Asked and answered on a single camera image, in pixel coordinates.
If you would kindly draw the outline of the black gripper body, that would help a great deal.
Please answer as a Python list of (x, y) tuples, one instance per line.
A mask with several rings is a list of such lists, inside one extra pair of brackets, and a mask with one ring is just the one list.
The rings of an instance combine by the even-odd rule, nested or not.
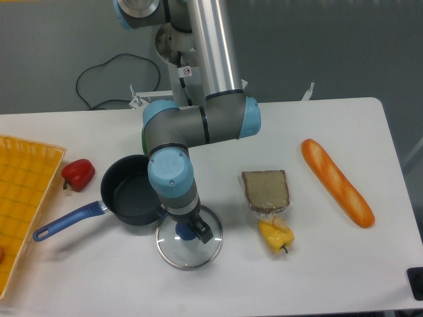
[(198, 208), (183, 215), (176, 214), (176, 209), (168, 209), (168, 213), (173, 220), (186, 225), (189, 229), (202, 229), (204, 227), (200, 219), (200, 209)]

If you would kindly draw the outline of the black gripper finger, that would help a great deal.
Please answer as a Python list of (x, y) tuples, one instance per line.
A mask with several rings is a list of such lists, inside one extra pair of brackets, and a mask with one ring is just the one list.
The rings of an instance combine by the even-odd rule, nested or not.
[(194, 232), (203, 244), (207, 244), (212, 239), (212, 230), (203, 220), (197, 220), (194, 224)]

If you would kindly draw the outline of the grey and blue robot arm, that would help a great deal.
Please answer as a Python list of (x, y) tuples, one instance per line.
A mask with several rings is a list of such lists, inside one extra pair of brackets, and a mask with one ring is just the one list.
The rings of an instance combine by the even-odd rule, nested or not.
[(189, 148), (256, 135), (257, 101), (244, 93), (225, 1), (115, 1), (120, 23), (136, 29), (168, 23), (193, 37), (205, 103), (179, 108), (157, 100), (143, 111), (143, 147), (149, 181), (172, 219), (203, 243), (212, 239), (200, 216), (201, 202)]

